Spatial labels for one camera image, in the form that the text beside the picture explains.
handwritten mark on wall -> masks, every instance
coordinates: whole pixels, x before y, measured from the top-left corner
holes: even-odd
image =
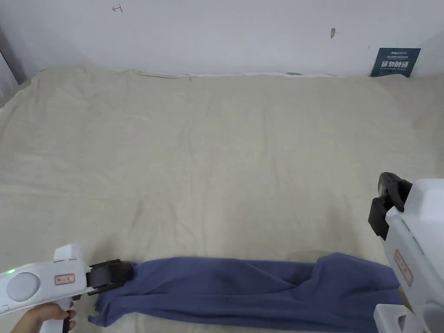
[[[120,11],[123,13],[122,6],[121,6],[120,4],[119,4],[118,7],[114,7],[114,6],[112,6],[112,11],[113,11],[113,12],[116,12],[117,9],[120,9]]]

beige bed sheet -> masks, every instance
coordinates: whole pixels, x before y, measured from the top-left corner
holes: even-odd
[[[367,223],[377,180],[443,176],[443,83],[47,69],[0,112],[0,271],[70,242],[91,264],[335,251],[384,263]],[[93,303],[77,302],[77,332],[102,331]],[[137,314],[106,329],[253,331]]]

wrinkled fabric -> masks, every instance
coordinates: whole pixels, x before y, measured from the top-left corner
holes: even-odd
[[[316,263],[169,258],[135,265],[124,287],[99,295],[89,320],[124,314],[201,323],[325,332],[377,332],[376,304],[401,304],[390,267],[346,254]]]

